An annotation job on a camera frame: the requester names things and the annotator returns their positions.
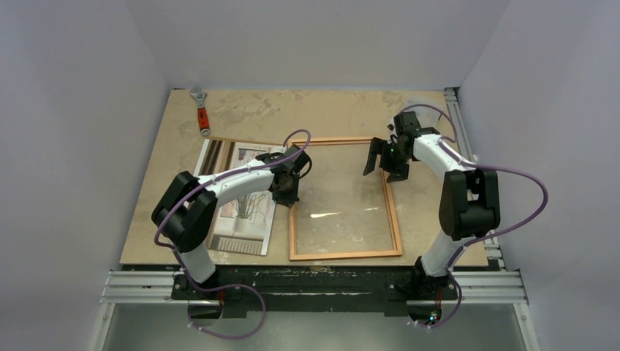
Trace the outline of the plant photo print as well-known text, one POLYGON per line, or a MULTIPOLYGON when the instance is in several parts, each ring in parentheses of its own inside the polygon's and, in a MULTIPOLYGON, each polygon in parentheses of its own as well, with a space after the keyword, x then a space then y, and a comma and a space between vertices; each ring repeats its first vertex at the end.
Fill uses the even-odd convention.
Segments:
MULTIPOLYGON (((268 143, 206 139, 194 175, 222 173, 244 165, 260 154, 281 150, 281 146, 268 143)), ((275 203, 269 191, 255 192, 233 200, 217 210, 206 246, 221 252, 265 256, 268 253, 274 214, 275 203)))

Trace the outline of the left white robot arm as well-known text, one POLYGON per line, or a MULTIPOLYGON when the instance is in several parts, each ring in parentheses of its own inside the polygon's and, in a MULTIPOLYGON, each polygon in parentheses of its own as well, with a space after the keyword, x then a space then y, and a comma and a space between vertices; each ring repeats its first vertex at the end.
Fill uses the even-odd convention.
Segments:
POLYGON ((301 147, 291 146, 204 179, 187 171, 175 176, 151 220, 156 235, 169 241, 166 246, 189 273, 189 289, 198 298, 211 298, 218 289, 216 266, 204 242, 219 208, 257 192, 270 192, 275 204, 290 207, 299 200, 303 169, 311 166, 311 157, 301 147))

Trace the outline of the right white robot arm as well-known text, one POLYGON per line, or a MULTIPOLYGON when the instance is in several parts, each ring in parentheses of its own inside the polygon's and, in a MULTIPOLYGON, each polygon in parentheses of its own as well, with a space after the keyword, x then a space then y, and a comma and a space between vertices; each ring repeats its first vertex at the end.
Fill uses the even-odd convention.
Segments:
POLYGON ((388 183, 405 181, 410 162, 422 162, 442 181, 439 202, 440 232, 416 266, 410 287, 427 298, 439 288, 439 279, 462 255, 466 245, 499 226, 498 175, 470 163, 433 127, 422 127, 413 111, 401 112, 388 124, 387 140, 371 139, 363 173, 379 167, 388 183))

